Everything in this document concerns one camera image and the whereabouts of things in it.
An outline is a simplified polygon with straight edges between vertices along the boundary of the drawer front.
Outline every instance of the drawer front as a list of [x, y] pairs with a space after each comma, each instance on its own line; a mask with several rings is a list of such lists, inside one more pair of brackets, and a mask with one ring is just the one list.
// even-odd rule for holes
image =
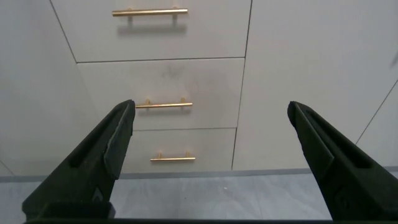
[[[235, 129], [135, 131], [122, 172], [191, 172], [231, 170]], [[195, 160], [150, 161], [186, 157]]]
[[118, 103], [192, 102], [184, 108], [137, 109], [134, 130], [235, 128], [244, 60], [159, 60], [80, 63], [100, 118]]
[[[52, 1], [77, 62], [243, 57], [250, 1]], [[177, 16], [113, 10], [187, 8]]]

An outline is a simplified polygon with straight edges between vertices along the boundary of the gold drawer handle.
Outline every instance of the gold drawer handle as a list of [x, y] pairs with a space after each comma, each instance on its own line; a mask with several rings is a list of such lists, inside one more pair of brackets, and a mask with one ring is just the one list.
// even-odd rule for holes
[[192, 106], [193, 103], [185, 102], [185, 98], [181, 98], [180, 103], [161, 103], [161, 104], [151, 104], [150, 100], [146, 100], [144, 104], [136, 105], [136, 109], [143, 108], [167, 108], [167, 107], [184, 107], [184, 106]]
[[113, 17], [118, 16], [161, 16], [188, 14], [188, 9], [127, 9], [112, 11]]
[[163, 158], [162, 153], [159, 152], [156, 159], [150, 159], [151, 162], [160, 162], [160, 161], [193, 161], [195, 157], [191, 157], [189, 152], [185, 153], [185, 157], [176, 157], [176, 158]]

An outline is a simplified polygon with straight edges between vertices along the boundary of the cabinet panel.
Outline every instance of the cabinet panel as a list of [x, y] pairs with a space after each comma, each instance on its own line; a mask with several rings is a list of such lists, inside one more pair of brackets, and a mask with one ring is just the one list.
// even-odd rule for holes
[[0, 177], [11, 176], [9, 170], [0, 162]]
[[398, 166], [398, 86], [396, 85], [358, 141], [382, 166]]
[[0, 160], [50, 174], [99, 119], [50, 1], [0, 5]]
[[397, 1], [254, 0], [233, 169], [307, 167], [289, 101], [356, 142], [398, 78], [397, 51]]

